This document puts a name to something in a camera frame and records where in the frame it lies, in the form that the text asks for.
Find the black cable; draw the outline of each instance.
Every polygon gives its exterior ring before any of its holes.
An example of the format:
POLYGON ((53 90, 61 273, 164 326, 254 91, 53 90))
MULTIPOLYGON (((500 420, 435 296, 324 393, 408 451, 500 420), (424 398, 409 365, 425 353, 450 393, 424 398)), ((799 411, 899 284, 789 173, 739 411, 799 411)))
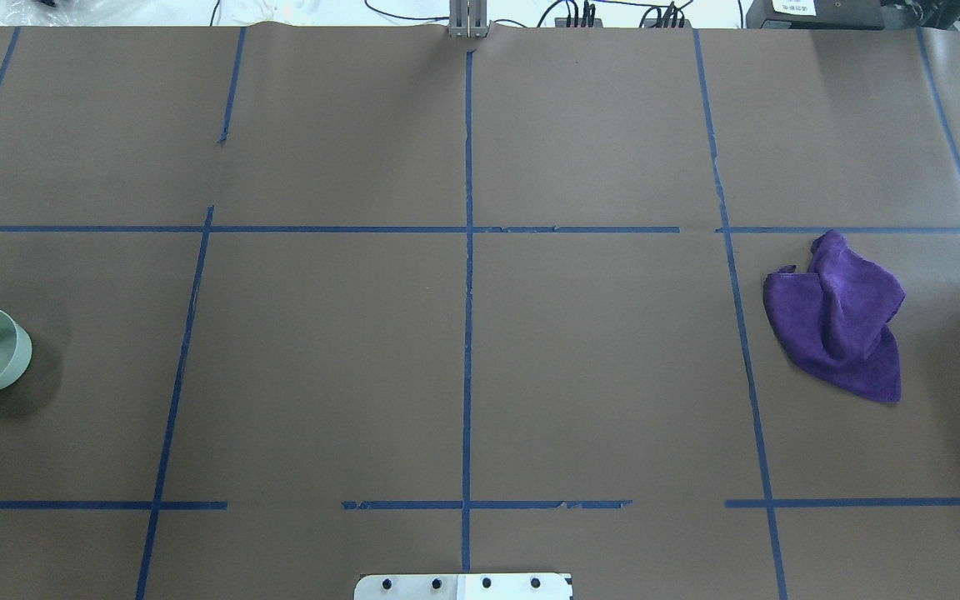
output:
POLYGON ((407 20, 408 22, 449 22, 449 20, 450 20, 450 17, 449 17, 449 16, 446 16, 446 17, 404 17, 403 15, 392 15, 391 12, 384 12, 384 11, 381 11, 380 8, 374 7, 372 4, 369 3, 369 0, 362 0, 362 2, 365 3, 366 7, 368 7, 370 11, 373 11, 374 13, 377 13, 377 14, 380 14, 380 15, 384 15, 385 17, 392 17, 392 19, 402 19, 402 20, 407 20))
POLYGON ((573 18, 572 8, 576 8, 576 14, 579 15, 580 7, 578 4, 576 4, 576 0, 555 0, 549 5, 549 7, 547 7, 546 11, 543 11, 543 16, 540 17, 540 22, 536 24, 536 27, 543 27, 543 22, 546 20, 546 16, 549 15, 550 11, 552 11, 558 4, 561 3, 565 3, 565 8, 568 10, 568 15, 565 17, 566 19, 573 18))
POLYGON ((670 2, 669 7, 666 8, 666 14, 662 15, 662 27, 670 28, 675 14, 677 14, 677 4, 670 2))
POLYGON ((651 11, 657 11, 658 16, 662 16, 662 7, 650 7, 647 11, 643 12, 643 16, 639 19, 639 27, 642 28, 644 24, 647 24, 647 16, 650 16, 651 11))

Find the metal plate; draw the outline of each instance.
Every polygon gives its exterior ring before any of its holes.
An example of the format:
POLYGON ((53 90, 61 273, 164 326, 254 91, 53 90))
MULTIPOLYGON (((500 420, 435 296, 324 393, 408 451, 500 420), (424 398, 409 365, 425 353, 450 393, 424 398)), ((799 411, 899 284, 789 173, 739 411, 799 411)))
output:
POLYGON ((571 600, 573 577, 561 573, 454 573, 366 576, 354 600, 454 598, 457 600, 571 600))

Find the microfiber cloth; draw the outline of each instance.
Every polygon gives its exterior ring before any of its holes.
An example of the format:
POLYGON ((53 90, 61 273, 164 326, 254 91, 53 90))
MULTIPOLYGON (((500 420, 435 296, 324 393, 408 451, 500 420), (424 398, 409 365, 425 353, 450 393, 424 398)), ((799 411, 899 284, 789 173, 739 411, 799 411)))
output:
POLYGON ((903 384, 888 322, 906 290, 834 229, 814 240, 812 254, 807 272, 790 265, 765 280, 765 312, 785 353, 804 372, 843 390, 898 402, 903 384))

